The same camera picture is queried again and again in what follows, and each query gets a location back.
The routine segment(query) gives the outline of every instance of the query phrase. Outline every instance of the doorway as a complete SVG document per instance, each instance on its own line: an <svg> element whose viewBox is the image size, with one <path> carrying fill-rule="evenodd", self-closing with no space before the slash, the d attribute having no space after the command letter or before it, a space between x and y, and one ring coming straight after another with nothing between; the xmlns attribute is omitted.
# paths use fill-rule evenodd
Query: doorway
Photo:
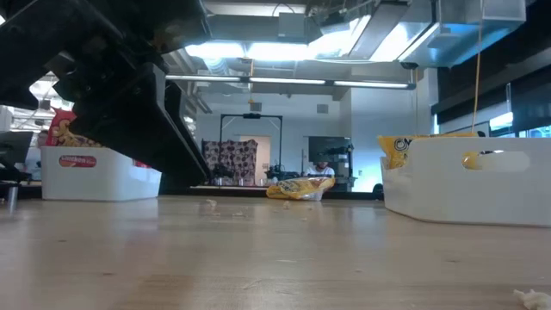
<svg viewBox="0 0 551 310"><path fill-rule="evenodd" d="M255 184L259 184L260 179L265 179L265 171L269 168L270 137L269 136L250 136L242 135L241 141L255 140L258 143L257 161L255 163Z"/></svg>

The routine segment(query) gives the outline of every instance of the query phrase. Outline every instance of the table surface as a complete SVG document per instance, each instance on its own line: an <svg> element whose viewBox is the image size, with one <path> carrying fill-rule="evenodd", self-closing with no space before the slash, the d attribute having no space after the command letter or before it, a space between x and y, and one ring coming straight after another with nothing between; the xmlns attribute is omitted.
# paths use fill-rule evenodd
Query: table surface
<svg viewBox="0 0 551 310"><path fill-rule="evenodd" d="M423 223L374 201L162 197L0 211L3 310L522 309L551 230Z"/></svg>

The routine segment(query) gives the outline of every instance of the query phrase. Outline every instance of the metal frame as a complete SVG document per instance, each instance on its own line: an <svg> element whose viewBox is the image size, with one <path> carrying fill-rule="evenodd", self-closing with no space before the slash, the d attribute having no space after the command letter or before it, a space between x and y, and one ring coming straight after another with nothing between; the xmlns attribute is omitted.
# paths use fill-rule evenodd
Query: metal frame
<svg viewBox="0 0 551 310"><path fill-rule="evenodd" d="M219 147L222 145L222 132L224 130L223 128L223 122L224 122L224 119L229 116L229 117L243 117L244 119L247 119L247 116L248 114L243 114L243 115L232 115L232 114L222 114L220 115L220 140L219 140ZM283 138L283 116L281 115L255 115L256 117L258 117L258 119L261 119L261 118L276 118L276 119L279 119L279 122L280 122L280 125L279 125L279 165L281 166L282 164L282 138ZM221 157L220 157L220 154L221 154L221 151L220 149L218 150L218 164L220 164L220 161L221 161Z"/></svg>

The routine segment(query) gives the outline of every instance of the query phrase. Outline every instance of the person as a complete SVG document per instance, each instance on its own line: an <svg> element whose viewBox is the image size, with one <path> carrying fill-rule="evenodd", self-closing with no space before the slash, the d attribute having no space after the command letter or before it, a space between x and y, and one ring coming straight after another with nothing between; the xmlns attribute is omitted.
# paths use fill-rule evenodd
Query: person
<svg viewBox="0 0 551 310"><path fill-rule="evenodd" d="M317 176L317 175L325 175L325 176L335 176L335 171L327 166L327 162L318 162L316 165L312 168L308 168L306 171L307 176Z"/></svg>
<svg viewBox="0 0 551 310"><path fill-rule="evenodd" d="M40 161L40 149L46 145L46 139L48 138L48 131L42 130L38 133L36 139L36 147L29 147L27 158L25 159L25 172L32 175L33 181L40 181L42 179L42 164Z"/></svg>

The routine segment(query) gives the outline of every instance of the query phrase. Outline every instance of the red snack package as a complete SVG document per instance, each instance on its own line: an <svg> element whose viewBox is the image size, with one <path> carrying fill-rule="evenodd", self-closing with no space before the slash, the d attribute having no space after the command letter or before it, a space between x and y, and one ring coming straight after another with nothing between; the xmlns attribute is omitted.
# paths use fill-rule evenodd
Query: red snack package
<svg viewBox="0 0 551 310"><path fill-rule="evenodd" d="M102 147L99 143L73 134L69 131L69 124L77 116L72 111L65 111L60 108L54 108L55 116L48 130L47 146L81 146L81 147Z"/></svg>

